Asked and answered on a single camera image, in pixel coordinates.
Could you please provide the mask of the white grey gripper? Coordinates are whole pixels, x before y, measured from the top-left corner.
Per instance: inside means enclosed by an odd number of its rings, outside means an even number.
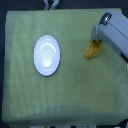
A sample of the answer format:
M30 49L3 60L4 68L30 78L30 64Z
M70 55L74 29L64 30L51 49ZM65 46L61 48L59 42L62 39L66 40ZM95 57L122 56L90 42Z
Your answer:
M121 57L128 57L128 19L121 13L106 12L92 29L91 38L108 43Z

